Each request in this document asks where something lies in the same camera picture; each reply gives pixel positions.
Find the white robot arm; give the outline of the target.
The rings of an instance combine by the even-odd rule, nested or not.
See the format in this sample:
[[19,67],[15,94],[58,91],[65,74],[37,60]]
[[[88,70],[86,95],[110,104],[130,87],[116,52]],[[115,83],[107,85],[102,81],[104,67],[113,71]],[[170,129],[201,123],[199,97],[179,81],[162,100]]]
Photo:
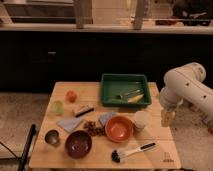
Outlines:
[[165,86],[159,93],[161,125],[168,127],[179,104],[186,100],[198,107],[204,114],[203,123],[213,126],[213,89],[203,84],[205,68],[196,62],[173,68],[164,75]]

